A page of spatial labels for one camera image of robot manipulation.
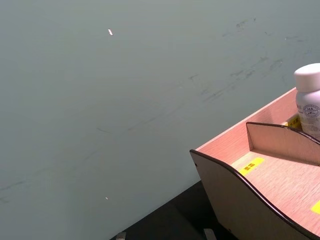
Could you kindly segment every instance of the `wooden board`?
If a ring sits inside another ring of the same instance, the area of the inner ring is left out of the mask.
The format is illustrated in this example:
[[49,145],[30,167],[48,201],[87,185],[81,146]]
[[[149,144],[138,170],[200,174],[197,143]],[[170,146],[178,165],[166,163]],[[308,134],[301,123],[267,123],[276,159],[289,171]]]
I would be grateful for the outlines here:
[[280,154],[304,163],[320,165],[320,142],[286,126],[247,123],[255,150]]
[[296,94],[297,90],[293,88],[196,150],[232,164],[252,148],[250,139],[248,139],[246,123],[281,124],[297,113]]
[[320,236],[320,167],[268,152],[248,152],[232,166],[240,171],[253,159],[264,161],[245,175],[272,204],[305,229]]
[[320,141],[277,125],[296,114],[295,96],[190,151],[218,221],[240,240],[320,240]]
[[231,166],[195,150],[190,153],[219,223],[239,240],[320,240]]

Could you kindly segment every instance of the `dark edge trim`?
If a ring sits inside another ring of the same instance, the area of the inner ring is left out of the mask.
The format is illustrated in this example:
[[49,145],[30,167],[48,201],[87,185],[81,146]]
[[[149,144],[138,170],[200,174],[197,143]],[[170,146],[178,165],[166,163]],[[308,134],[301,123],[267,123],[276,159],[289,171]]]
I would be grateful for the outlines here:
[[[260,124],[260,125],[268,125],[268,126],[274,126],[274,127],[281,127],[281,128],[290,128],[291,130],[294,130],[294,128],[291,127],[287,127],[284,125],[276,125],[276,124],[265,124],[265,123],[256,123],[253,122],[253,124]],[[290,227],[294,228],[295,230],[297,230],[299,233],[301,233],[302,235],[306,236],[307,238],[311,239],[311,240],[320,240],[320,237],[315,235],[313,232],[305,229],[304,227],[302,227],[301,225],[299,225],[298,223],[296,223],[295,221],[293,221],[290,217],[288,217],[287,215],[285,215],[281,210],[279,210],[276,206],[274,206],[261,192],[259,192],[258,189],[256,189],[255,186],[252,185],[252,183],[247,180],[244,176],[242,176],[236,169],[234,169],[232,166],[230,166],[229,164],[218,160],[214,157],[211,157],[209,155],[206,155],[202,152],[196,151],[191,149],[190,153],[193,153],[195,155],[201,156],[205,159],[208,159],[211,162],[214,162],[215,164],[218,164],[222,167],[224,167],[225,169],[227,169],[231,174],[233,174],[234,176],[236,176],[257,198],[258,200],[260,200],[264,205],[266,205],[275,215],[277,215],[281,220],[283,220],[285,223],[287,223]]]

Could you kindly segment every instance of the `curved wooden panel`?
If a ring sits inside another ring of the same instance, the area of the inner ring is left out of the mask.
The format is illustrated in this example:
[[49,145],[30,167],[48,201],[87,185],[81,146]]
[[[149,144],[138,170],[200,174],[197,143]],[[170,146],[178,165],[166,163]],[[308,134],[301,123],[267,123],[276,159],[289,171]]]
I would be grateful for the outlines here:
[[254,150],[320,164],[320,141],[307,133],[284,125],[260,122],[247,122],[246,127]]
[[237,238],[320,240],[279,210],[233,167],[196,150],[190,153],[218,221]]

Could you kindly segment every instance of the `bottle label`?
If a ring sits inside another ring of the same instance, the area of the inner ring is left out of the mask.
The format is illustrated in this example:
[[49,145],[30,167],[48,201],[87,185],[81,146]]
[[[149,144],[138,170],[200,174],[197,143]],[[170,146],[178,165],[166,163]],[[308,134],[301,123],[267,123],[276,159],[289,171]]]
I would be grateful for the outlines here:
[[320,115],[320,107],[313,105],[313,104],[305,105],[303,107],[303,113],[308,118],[316,118]]
[[297,108],[303,131],[320,140],[320,107],[314,104],[297,104]]

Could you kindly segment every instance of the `white bottle cap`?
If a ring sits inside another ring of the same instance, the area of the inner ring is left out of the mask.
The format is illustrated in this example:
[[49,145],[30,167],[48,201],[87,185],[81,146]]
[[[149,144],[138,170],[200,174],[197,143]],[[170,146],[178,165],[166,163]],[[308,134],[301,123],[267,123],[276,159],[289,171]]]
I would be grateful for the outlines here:
[[308,93],[320,90],[320,63],[300,67],[294,72],[298,92]]

